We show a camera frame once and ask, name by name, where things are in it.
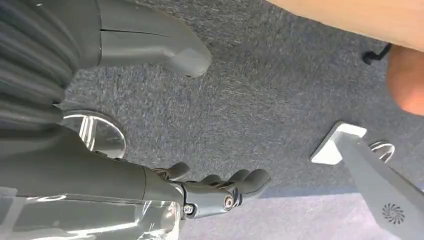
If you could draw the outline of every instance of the clear plastic cover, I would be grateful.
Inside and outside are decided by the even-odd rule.
[[[177,240],[179,236],[181,207],[176,202],[10,193],[0,189],[2,240]]]

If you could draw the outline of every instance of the gray plastic housing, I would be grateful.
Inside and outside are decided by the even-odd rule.
[[[184,203],[182,194],[149,168],[89,151],[66,127],[1,133],[0,186],[16,189],[18,196],[74,194]]]
[[[32,0],[73,36],[80,68],[160,64],[181,76],[204,74],[212,56],[179,19],[133,0]]]

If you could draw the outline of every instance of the robotic hand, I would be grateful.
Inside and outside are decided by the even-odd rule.
[[[76,132],[0,138],[0,237],[177,239],[186,219],[230,212],[271,181],[262,169],[180,181],[185,163],[149,169],[87,149]]]
[[[271,181],[270,175],[263,169],[252,172],[242,169],[228,180],[209,175],[199,182],[178,181],[189,170],[189,166],[183,162],[168,169],[153,169],[163,180],[176,184],[183,192],[183,212],[189,219],[226,213],[248,200],[258,198]]]

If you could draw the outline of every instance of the fan logo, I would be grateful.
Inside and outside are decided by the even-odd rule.
[[[383,207],[383,216],[385,219],[388,220],[389,223],[392,223],[394,225],[401,224],[404,222],[405,215],[402,208],[396,204],[389,203],[384,205]]]

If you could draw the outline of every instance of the metal screw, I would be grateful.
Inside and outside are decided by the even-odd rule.
[[[225,211],[231,210],[231,208],[233,207],[233,205],[234,205],[233,196],[226,195],[225,198],[224,198],[224,209],[225,209]]]
[[[182,208],[182,211],[185,214],[192,214],[195,211],[195,207],[193,205],[190,204],[186,204],[184,205],[184,207]]]

